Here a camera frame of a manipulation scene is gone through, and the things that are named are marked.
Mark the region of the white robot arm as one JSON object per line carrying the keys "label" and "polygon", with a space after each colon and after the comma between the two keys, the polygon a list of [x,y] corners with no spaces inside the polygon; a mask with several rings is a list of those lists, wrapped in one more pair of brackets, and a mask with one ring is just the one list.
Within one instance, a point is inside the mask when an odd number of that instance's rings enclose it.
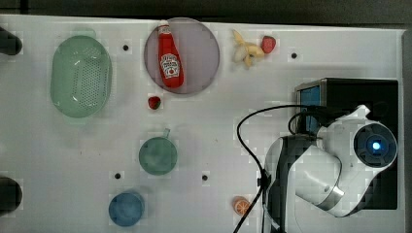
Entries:
{"label": "white robot arm", "polygon": [[360,105],[314,136],[283,136],[271,145],[264,160],[264,230],[303,233],[297,197],[334,217],[358,211],[372,181],[397,157],[394,133],[369,113]]}

